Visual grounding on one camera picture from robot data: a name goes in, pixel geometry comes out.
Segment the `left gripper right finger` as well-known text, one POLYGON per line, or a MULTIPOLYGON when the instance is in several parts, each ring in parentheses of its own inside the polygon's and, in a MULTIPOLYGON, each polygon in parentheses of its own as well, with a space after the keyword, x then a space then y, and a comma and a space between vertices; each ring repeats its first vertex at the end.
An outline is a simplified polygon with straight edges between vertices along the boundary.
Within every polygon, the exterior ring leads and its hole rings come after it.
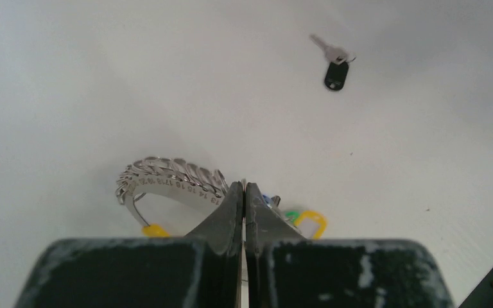
POLYGON ((406 239, 307 239, 245 187, 250 307, 452 307, 429 251, 406 239))

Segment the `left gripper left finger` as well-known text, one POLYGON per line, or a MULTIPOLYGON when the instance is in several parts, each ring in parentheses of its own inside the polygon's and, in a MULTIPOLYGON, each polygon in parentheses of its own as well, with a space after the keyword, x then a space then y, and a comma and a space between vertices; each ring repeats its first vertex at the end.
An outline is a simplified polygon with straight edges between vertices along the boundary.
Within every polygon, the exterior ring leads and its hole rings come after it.
POLYGON ((69 238, 35 263, 17 307, 240 307, 243 186, 182 237, 69 238))

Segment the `green key tag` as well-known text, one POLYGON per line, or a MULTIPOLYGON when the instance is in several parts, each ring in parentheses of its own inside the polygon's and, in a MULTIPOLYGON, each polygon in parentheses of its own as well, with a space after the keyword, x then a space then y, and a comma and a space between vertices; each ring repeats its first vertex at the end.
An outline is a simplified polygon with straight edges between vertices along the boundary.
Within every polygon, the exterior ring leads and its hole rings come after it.
POLYGON ((300 212, 295 210, 289 210, 284 213, 284 216, 287 221, 294 224, 297 218, 300 216, 300 212))

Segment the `yellow key tag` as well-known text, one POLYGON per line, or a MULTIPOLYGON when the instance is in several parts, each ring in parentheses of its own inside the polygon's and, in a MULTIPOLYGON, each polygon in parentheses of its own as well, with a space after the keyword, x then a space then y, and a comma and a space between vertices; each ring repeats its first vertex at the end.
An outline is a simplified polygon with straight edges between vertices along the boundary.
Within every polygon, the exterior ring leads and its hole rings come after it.
POLYGON ((308 239, 319 239, 327 228, 327 220, 325 216, 313 210, 305 210, 301 212, 293 224, 298 228, 299 232, 308 239))

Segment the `large keyring with yellow handle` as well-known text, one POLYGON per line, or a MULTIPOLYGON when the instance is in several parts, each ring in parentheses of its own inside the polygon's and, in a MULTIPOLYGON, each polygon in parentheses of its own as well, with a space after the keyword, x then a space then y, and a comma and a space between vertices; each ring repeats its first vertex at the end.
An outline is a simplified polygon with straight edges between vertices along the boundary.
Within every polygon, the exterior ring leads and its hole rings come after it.
POLYGON ((210 170, 182 158, 145 157, 127 165, 116 180, 115 197, 141 225, 147 237, 169 237, 162 226, 141 214, 136 203, 147 194, 192 207, 214 210, 230 188, 219 169, 210 170))

